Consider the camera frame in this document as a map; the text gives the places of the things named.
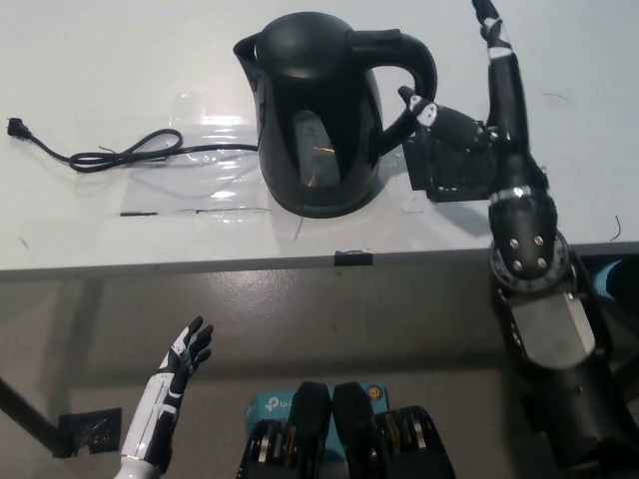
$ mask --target black electric kettle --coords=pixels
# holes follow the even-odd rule
[[[331,15],[294,13],[234,48],[256,102],[262,172],[285,209],[312,218],[356,210],[377,175],[379,157],[416,124],[404,113],[382,128],[370,69],[400,67],[417,95],[434,99],[428,49],[399,30],[353,31]]]

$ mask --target kettle spout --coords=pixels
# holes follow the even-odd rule
[[[233,47],[233,53],[238,58],[240,65],[242,65],[242,69],[251,84],[251,90],[254,92],[258,89],[258,82],[262,76],[262,70],[256,58],[256,42],[258,41],[259,35],[260,34],[257,33],[244,40],[240,40],[236,46]]]

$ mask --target black cable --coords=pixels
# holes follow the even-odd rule
[[[182,147],[184,143],[184,137],[182,134],[173,130],[172,128],[165,128],[153,132],[134,146],[124,150],[123,152],[85,152],[76,153],[71,157],[65,157],[59,153],[54,152],[47,147],[42,141],[37,139],[27,128],[27,126],[19,118],[10,118],[9,125],[7,126],[7,134],[10,137],[19,138],[21,140],[30,141],[34,145],[37,145],[42,150],[47,152],[56,160],[66,163],[78,173],[96,173],[109,170],[110,168],[120,167],[122,165],[130,165],[132,163],[144,162],[147,160],[160,160],[166,157],[173,157],[176,155],[184,155],[188,153],[196,152],[211,152],[215,150],[245,150],[249,152],[256,152],[258,147],[254,145],[245,145],[241,143],[218,143],[215,145],[198,145],[196,147]],[[176,143],[170,147],[162,150],[154,150],[151,152],[138,152],[140,148],[149,143],[151,140],[163,135],[170,135],[175,137]]]

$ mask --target kettle water window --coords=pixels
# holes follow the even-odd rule
[[[334,148],[318,115],[302,110],[293,116],[300,181],[307,187],[333,187],[340,174]]]

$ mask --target black tape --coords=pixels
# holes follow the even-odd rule
[[[155,212],[121,212],[120,217],[122,218],[130,218],[130,217],[156,217],[158,214]]]
[[[336,251],[334,256],[335,266],[372,266],[372,252]]]

